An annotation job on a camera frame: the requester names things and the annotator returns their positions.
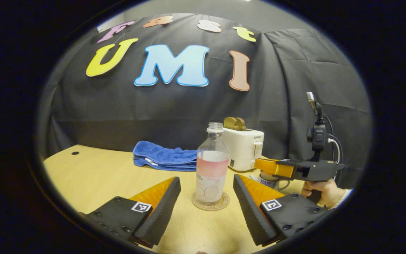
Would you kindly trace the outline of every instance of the person's hand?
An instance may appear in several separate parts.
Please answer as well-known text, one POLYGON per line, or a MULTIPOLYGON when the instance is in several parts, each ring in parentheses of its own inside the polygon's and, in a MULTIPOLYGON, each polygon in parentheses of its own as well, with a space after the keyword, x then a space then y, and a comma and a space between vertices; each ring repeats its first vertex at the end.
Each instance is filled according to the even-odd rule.
POLYGON ((312 190, 322 192, 318 204, 333 207, 345 194, 345 189, 338 188, 333 179, 326 182, 305 181, 302 188, 302 196, 305 198, 311 195, 312 190))

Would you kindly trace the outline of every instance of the plastic bottle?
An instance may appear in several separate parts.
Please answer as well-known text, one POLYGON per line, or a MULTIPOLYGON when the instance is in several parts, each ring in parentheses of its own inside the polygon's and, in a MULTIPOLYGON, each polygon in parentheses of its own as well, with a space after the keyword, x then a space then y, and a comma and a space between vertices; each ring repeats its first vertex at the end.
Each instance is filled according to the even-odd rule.
POLYGON ((221 122, 210 122, 206 131, 208 138, 197 149, 195 199, 201 204, 213 205, 222 197, 230 151, 221 139, 221 122))

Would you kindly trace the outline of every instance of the toaster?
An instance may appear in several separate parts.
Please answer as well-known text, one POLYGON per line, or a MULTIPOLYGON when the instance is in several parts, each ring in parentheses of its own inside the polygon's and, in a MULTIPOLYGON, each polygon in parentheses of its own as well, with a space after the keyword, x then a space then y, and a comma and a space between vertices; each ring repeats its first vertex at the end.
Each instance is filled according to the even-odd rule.
POLYGON ((228 166, 236 171, 254 169, 254 159, 263 152, 264 132, 223 128, 222 140, 230 150, 228 166))

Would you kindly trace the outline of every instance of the cork coaster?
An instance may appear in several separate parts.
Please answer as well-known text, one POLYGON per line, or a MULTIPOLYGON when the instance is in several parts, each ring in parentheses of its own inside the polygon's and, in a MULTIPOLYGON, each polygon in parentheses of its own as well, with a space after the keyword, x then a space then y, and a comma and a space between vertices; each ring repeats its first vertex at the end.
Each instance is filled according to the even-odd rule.
POLYGON ((225 207, 227 207, 229 203, 230 203, 230 197, 225 192, 222 193, 222 197, 220 198, 220 201, 217 204, 214 204, 211 206, 199 203, 195 199, 195 193, 192 195, 192 204, 195 205, 196 207, 198 207, 199 209, 202 209, 205 211, 218 211, 218 210, 221 210, 221 209, 224 209, 225 207))

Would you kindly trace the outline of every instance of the blue letter m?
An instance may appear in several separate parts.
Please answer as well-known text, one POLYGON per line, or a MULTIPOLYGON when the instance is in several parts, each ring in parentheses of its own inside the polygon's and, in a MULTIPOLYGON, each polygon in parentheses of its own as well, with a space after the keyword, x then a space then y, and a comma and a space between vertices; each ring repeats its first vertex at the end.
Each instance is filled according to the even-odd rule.
POLYGON ((208 79, 204 76, 204 56, 209 48, 200 45, 187 46, 178 56, 174 57, 167 45, 152 45, 145 48, 147 59, 140 77, 134 85, 154 85, 158 78, 154 70, 158 66, 159 73, 165 84, 169 84, 176 72, 183 67, 183 73, 176 79, 180 85, 206 86, 208 79))

